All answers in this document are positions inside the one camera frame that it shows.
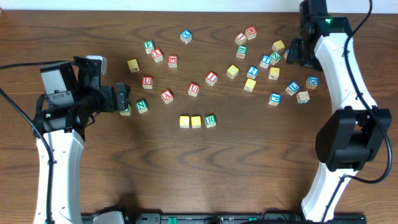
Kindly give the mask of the blue L wooden block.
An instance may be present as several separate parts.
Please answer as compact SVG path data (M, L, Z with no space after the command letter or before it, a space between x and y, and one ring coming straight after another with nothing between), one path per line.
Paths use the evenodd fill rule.
M295 82L292 81L291 83L289 83L287 85L287 88L285 89L285 91L290 95L293 96L294 94L296 94L296 92L298 92L298 90L300 89L300 85Z

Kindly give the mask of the yellow C wooden block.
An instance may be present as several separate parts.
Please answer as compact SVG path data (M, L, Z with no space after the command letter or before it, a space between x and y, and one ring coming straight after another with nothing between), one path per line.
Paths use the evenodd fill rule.
M190 127L190 117L189 116L180 116L179 125L181 128L189 128Z

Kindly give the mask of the yellow O wooden block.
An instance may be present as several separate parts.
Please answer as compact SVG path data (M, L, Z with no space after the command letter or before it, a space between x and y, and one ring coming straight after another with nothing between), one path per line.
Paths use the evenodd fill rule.
M192 116L191 117L192 128L200 128L201 127L201 116Z

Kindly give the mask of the green R wooden block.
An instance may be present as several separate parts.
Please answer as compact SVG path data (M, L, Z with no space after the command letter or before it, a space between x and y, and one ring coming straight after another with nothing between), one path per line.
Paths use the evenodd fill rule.
M207 128L216 126L215 115L211 114L211 115L205 116L205 124L206 124Z

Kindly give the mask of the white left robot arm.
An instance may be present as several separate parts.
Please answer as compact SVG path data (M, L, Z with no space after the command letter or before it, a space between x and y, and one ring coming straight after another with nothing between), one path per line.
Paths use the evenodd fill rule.
M80 161L85 128L100 113L129 116L130 87L103 86L107 59L74 57L40 69L45 93L35 110L39 188L34 223L82 223Z

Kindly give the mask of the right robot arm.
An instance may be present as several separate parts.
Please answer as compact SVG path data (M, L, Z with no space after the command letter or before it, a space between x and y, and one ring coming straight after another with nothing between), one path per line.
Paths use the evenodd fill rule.
M354 54L355 33L347 17L329 15L325 1L300 3L300 38L292 41L287 63L321 70L332 104L332 116L315 140L318 170L300 203L302 219L310 223L334 220L335 207L350 180L377 184L392 168L387 135L392 116L368 92ZM365 163L374 160L382 143L387 149L383 174L374 180L357 177Z

